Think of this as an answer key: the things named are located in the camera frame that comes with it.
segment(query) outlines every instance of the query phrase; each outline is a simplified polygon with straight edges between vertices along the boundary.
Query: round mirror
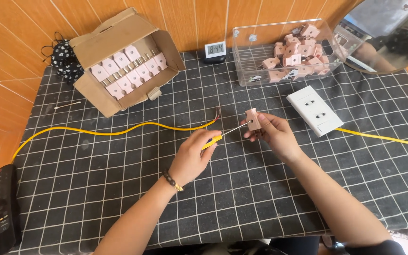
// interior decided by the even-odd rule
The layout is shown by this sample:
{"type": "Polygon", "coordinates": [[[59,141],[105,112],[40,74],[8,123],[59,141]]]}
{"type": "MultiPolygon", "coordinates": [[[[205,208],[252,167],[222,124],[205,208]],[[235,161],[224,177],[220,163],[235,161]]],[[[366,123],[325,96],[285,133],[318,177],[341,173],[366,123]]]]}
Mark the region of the round mirror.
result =
{"type": "Polygon", "coordinates": [[[346,64],[370,73],[408,66],[408,0],[365,0],[336,26],[346,64]]]}

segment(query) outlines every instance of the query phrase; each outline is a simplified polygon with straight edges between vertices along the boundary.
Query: table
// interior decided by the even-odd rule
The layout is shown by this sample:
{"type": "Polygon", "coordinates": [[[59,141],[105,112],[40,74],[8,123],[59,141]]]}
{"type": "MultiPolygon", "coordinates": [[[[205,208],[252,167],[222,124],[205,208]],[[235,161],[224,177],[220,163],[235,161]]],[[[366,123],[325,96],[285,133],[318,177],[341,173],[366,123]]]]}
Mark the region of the table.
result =
{"type": "MultiPolygon", "coordinates": [[[[408,74],[362,74],[341,65],[321,80],[241,87],[232,53],[205,65],[182,53],[186,71],[162,95],[106,119],[47,67],[23,141],[50,126],[116,132],[155,121],[175,127],[236,127],[256,107],[287,118],[303,151],[363,202],[390,230],[408,228],[408,145],[332,131],[317,138],[286,96],[311,85],[344,121],[343,128],[408,139],[408,74]],[[54,111],[56,105],[81,101],[54,111]]],[[[143,126],[121,136],[55,130],[15,159],[23,242],[15,253],[92,252],[111,225],[169,167],[190,132],[143,126]]],[[[149,248],[259,238],[320,235],[328,226],[292,171],[263,142],[234,131],[211,163],[172,198],[149,248]]]]}

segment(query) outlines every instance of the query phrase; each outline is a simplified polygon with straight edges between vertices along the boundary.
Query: screwdriver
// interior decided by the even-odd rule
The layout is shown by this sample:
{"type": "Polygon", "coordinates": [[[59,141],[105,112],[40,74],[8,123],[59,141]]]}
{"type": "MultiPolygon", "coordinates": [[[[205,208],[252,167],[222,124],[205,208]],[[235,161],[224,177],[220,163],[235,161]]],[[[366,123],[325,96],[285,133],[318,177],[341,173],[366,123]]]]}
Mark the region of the screwdriver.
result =
{"type": "Polygon", "coordinates": [[[211,146],[212,144],[214,144],[215,142],[221,140],[225,134],[229,134],[230,132],[232,132],[232,131],[234,131],[234,130],[236,130],[236,129],[239,129],[239,128],[241,128],[241,127],[243,127],[243,126],[245,126],[246,124],[251,123],[251,122],[253,122],[253,120],[250,120],[250,121],[248,121],[248,122],[245,123],[245,124],[242,124],[242,125],[240,125],[240,126],[234,128],[234,129],[231,129],[231,130],[227,131],[226,133],[224,133],[224,134],[222,134],[222,135],[214,136],[213,138],[211,138],[211,139],[209,139],[209,140],[207,141],[207,143],[203,146],[202,149],[205,149],[205,148],[211,146]]]}

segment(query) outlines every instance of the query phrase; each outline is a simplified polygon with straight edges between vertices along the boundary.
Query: mirror frame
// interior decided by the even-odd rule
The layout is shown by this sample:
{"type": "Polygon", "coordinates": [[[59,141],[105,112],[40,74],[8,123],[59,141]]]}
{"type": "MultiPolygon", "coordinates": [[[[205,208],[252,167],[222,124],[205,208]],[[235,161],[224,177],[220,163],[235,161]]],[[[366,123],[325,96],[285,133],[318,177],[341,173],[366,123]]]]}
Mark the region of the mirror frame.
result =
{"type": "MultiPolygon", "coordinates": [[[[344,17],[345,17],[346,15],[348,15],[353,9],[355,9],[359,4],[361,4],[361,3],[365,2],[365,1],[369,1],[369,0],[363,0],[363,1],[361,1],[360,3],[357,3],[357,4],[354,6],[354,8],[350,9],[350,11],[344,15],[344,17]]],[[[344,61],[344,64],[348,65],[349,67],[351,67],[351,68],[353,68],[353,69],[355,69],[355,70],[357,70],[357,71],[364,72],[364,73],[370,73],[370,74],[389,74],[389,73],[399,72],[399,71],[401,71],[401,70],[403,70],[403,69],[406,69],[406,68],[408,67],[408,66],[406,66],[406,67],[404,67],[404,68],[399,68],[399,69],[396,69],[396,70],[391,71],[391,72],[371,72],[371,71],[368,71],[368,70],[365,70],[365,69],[360,69],[360,68],[358,68],[358,67],[355,67],[355,66],[353,66],[352,64],[348,63],[347,60],[344,61]]]]}

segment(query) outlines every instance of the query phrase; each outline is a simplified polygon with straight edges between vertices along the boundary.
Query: yellow screwdriver handle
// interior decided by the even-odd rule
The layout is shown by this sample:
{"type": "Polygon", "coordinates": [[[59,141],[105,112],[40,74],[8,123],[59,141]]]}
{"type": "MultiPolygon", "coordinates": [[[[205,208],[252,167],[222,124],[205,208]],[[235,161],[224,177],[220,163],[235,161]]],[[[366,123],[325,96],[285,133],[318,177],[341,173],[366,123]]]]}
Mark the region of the yellow screwdriver handle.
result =
{"type": "Polygon", "coordinates": [[[215,136],[212,139],[209,139],[207,141],[207,143],[203,146],[202,149],[206,149],[207,147],[210,147],[212,144],[214,144],[215,142],[217,142],[218,140],[221,140],[223,137],[221,135],[219,136],[215,136]]]}

